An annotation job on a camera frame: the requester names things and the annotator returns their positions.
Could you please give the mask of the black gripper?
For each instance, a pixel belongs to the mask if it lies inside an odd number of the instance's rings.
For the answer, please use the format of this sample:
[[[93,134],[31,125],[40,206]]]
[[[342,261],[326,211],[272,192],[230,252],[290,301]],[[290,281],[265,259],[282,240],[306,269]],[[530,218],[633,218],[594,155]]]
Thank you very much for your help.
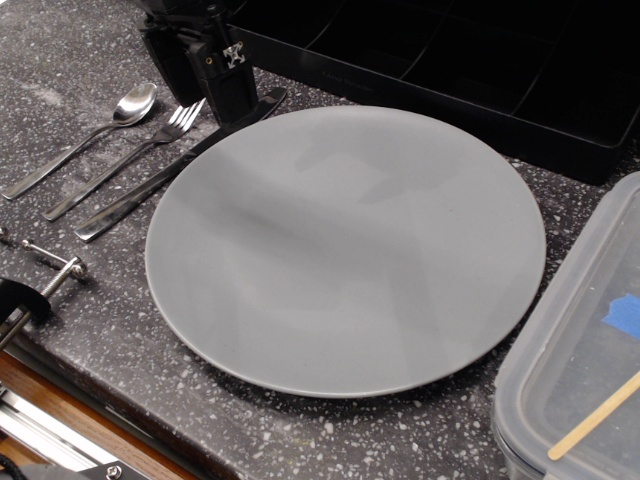
[[[229,31],[223,1],[136,0],[134,5],[144,12],[144,45],[181,106],[199,101],[202,91],[223,126],[252,111],[258,102],[253,66],[244,43]],[[177,35],[198,36],[188,55]]]

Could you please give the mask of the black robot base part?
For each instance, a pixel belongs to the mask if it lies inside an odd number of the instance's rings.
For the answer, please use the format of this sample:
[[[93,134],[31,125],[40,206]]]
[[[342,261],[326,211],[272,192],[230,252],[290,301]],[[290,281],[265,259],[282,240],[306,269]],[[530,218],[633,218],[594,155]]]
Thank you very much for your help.
[[[6,455],[0,455],[1,478],[11,480],[27,480],[20,467]]]

